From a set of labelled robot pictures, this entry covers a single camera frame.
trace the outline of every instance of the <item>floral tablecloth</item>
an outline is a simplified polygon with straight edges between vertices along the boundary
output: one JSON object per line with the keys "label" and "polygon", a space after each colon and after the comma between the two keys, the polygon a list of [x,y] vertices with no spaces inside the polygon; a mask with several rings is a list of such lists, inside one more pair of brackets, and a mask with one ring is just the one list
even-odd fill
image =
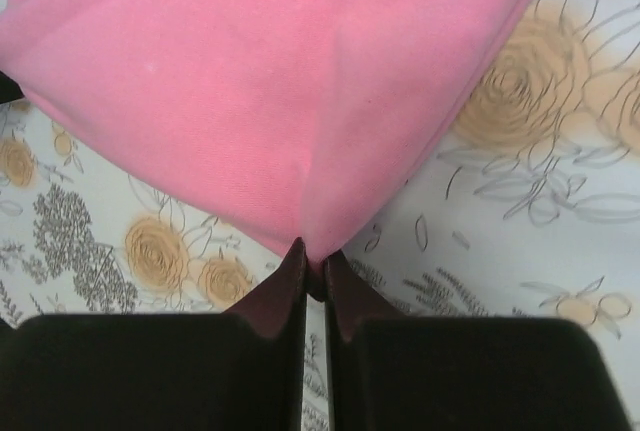
{"label": "floral tablecloth", "polygon": [[[638,242],[640,0],[533,0],[439,149],[345,251],[408,313],[579,323],[640,429]],[[28,102],[0,108],[0,315],[11,325],[217,312],[278,264]],[[306,430],[328,429],[322,320],[312,302]]]}

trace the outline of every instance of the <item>towel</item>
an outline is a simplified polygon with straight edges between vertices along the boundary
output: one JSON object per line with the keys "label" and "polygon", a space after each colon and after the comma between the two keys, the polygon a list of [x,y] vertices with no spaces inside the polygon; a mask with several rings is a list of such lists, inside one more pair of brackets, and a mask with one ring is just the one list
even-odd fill
{"label": "towel", "polygon": [[132,176],[313,262],[446,130],[529,0],[9,0],[0,69]]}

